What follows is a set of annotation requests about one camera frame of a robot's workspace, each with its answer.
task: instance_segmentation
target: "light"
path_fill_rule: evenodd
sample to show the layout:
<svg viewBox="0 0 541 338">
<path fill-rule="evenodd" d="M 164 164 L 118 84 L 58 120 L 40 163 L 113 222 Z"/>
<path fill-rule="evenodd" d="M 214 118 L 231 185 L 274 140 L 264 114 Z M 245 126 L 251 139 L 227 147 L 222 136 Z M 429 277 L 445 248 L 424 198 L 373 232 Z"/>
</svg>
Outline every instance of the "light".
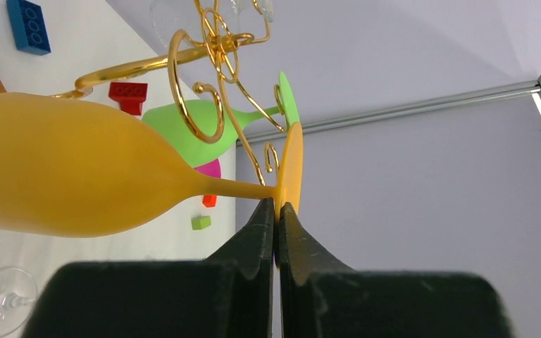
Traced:
<svg viewBox="0 0 541 338">
<path fill-rule="evenodd" d="M 541 116 L 541 98 L 538 93 L 532 94 L 532 99 L 534 99 L 534 103 L 536 104 L 536 108 L 538 108 L 538 112 L 540 112 Z"/>
</svg>

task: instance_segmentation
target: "gray wall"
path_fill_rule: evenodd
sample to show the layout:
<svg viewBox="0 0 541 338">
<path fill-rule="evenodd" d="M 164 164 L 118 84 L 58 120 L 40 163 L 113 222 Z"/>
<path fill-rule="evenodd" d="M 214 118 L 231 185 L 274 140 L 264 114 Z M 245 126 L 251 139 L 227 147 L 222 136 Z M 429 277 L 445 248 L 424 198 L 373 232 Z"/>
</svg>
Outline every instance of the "gray wall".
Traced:
<svg viewBox="0 0 541 338">
<path fill-rule="evenodd" d="M 358 269 L 480 273 L 519 337 L 541 337 L 541 118 L 530 97 L 304 141 L 299 217 L 328 250 Z M 256 182 L 243 149 L 237 179 Z M 237 224 L 255 205 L 238 200 Z M 278 295 L 276 285 L 276 335 Z"/>
</svg>

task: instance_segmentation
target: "red toy brick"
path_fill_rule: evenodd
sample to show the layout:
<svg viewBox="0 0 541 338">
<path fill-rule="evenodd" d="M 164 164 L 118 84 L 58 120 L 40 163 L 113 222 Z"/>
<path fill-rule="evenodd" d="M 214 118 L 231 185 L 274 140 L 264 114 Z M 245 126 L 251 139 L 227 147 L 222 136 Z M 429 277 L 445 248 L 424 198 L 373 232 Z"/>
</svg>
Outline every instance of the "red toy brick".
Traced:
<svg viewBox="0 0 541 338">
<path fill-rule="evenodd" d="M 142 103 L 146 101 L 147 83 L 111 82 L 108 97 L 119 102 L 122 111 L 130 115 L 142 115 Z"/>
<path fill-rule="evenodd" d="M 216 205 L 216 195 L 204 195 L 202 204 L 207 208 L 212 208 Z"/>
</svg>

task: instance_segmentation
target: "green toy block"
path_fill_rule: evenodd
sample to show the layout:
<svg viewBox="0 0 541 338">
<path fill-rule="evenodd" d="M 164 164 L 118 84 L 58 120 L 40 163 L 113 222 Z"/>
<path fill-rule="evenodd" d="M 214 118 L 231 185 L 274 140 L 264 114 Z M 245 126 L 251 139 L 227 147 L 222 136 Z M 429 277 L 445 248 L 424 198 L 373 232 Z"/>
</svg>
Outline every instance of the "green toy block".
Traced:
<svg viewBox="0 0 541 338">
<path fill-rule="evenodd" d="M 192 230 L 204 230 L 213 224 L 211 216 L 200 216 L 192 219 Z"/>
</svg>

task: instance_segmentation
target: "magenta object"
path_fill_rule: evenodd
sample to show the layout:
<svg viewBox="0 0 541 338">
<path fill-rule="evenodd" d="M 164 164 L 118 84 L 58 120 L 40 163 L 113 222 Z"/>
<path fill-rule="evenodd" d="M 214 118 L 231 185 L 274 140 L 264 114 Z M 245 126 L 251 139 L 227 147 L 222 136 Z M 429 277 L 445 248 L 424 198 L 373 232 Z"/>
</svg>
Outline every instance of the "magenta object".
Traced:
<svg viewBox="0 0 541 338">
<path fill-rule="evenodd" d="M 205 165 L 196 167 L 196 170 L 205 175 L 220 178 L 220 163 L 218 162 L 218 158 Z"/>
</svg>

